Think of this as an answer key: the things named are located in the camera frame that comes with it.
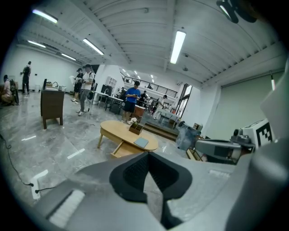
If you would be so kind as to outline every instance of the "fluorescent light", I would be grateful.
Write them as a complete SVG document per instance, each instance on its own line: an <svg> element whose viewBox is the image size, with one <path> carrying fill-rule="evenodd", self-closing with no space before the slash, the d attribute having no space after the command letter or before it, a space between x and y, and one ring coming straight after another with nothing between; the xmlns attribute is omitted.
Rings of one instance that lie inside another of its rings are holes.
<svg viewBox="0 0 289 231"><path fill-rule="evenodd" d="M30 43L32 43L32 44L34 44L34 45L37 45L37 46L41 46L41 47L43 47L43 48L46 48L46 46L44 46L44 45L42 45L42 44L39 44L39 43L37 43L37 42L33 42L33 41L30 41L30 40L27 40L27 42L30 42Z"/></svg>
<svg viewBox="0 0 289 231"><path fill-rule="evenodd" d="M224 13L225 13L226 15L229 16L229 18L231 18L230 15L229 15L229 13L227 12L227 10L226 10L222 5L220 6L220 8L224 11Z"/></svg>
<svg viewBox="0 0 289 231"><path fill-rule="evenodd" d="M65 57L67 57L67 58L70 58L70 59L72 59L72 60L74 60L74 61L76 61L76 59L74 59L74 58L71 58L70 56L68 56L68 55L66 55L66 54L62 54L63 56L65 56Z"/></svg>
<svg viewBox="0 0 289 231"><path fill-rule="evenodd" d="M272 83L272 90L275 90L275 80L271 80L271 83Z"/></svg>
<svg viewBox="0 0 289 231"><path fill-rule="evenodd" d="M175 40L175 44L173 45L172 57L171 57L171 63L173 64L176 64L177 62L177 58L179 57L185 37L186 37L186 33L177 31L176 40Z"/></svg>
<svg viewBox="0 0 289 231"><path fill-rule="evenodd" d="M92 49L94 49L96 52L98 52L100 55L104 55L104 53L98 49L94 44L92 44L87 38L83 40L87 45L89 45Z"/></svg>
<svg viewBox="0 0 289 231"><path fill-rule="evenodd" d="M50 15L48 15L48 14L42 12L42 11L39 11L39 10L37 10L37 9L34 9L34 10L32 11L32 13L38 14L39 16L42 16L42 17L44 17L44 18L46 18L46 19L48 19L48 20L50 20L50 21L52 21L52 22L54 22L54 23L57 23L57 19L56 19L56 18L54 18L54 17L52 17L52 16L50 16Z"/></svg>

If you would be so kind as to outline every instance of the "white shirt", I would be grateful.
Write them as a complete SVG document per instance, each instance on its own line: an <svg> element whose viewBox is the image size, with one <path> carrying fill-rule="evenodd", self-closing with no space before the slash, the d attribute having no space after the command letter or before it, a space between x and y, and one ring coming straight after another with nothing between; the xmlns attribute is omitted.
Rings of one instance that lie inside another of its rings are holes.
<svg viewBox="0 0 289 231"><path fill-rule="evenodd" d="M92 82L94 76L95 76L94 73L85 72L84 75L83 75L83 79L85 80L85 82ZM92 84L83 83L82 86L81 86L81 89L90 90L91 86L92 86Z"/></svg>
<svg viewBox="0 0 289 231"><path fill-rule="evenodd" d="M163 97L158 98L158 108L163 108L164 99Z"/></svg>
<svg viewBox="0 0 289 231"><path fill-rule="evenodd" d="M10 80L6 80L4 83L4 90L6 90L6 96L10 97L11 96L11 91L10 91Z"/></svg>

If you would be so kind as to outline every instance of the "jeans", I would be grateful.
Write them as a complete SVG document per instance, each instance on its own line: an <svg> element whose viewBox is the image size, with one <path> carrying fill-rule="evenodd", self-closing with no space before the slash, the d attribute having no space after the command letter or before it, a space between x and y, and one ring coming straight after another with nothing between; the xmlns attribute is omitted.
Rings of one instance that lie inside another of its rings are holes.
<svg viewBox="0 0 289 231"><path fill-rule="evenodd" d="M25 93L25 85L26 85L27 93L29 93L29 81L27 83L22 83L22 93Z"/></svg>
<svg viewBox="0 0 289 231"><path fill-rule="evenodd" d="M81 89L80 91L80 111L84 111L84 101L89 94L90 90Z"/></svg>

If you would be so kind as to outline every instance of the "blue t-shirt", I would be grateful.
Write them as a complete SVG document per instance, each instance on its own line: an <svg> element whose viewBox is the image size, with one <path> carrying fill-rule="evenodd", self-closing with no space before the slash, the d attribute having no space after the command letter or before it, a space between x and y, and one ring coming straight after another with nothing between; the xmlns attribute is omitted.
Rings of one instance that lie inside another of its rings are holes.
<svg viewBox="0 0 289 231"><path fill-rule="evenodd" d="M140 97L140 90L139 89L135 89L135 88L130 88L126 91L126 95L129 94L129 95L133 95L133 94L136 94L138 97ZM126 98L126 100L128 102L132 102L132 103L136 103L136 98L134 97L128 97Z"/></svg>

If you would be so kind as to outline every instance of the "staircase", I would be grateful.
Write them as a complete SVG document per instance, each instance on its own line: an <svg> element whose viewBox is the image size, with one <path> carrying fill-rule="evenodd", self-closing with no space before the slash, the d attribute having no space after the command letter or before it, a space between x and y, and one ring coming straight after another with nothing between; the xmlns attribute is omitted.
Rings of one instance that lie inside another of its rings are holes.
<svg viewBox="0 0 289 231"><path fill-rule="evenodd" d="M144 125L144 130L147 130L151 133L154 133L156 135L160 135L164 138L170 139L172 141L176 141L177 136L178 136L178 131L177 130L172 130L169 128L164 128L164 127L158 127L154 124L146 122Z"/></svg>

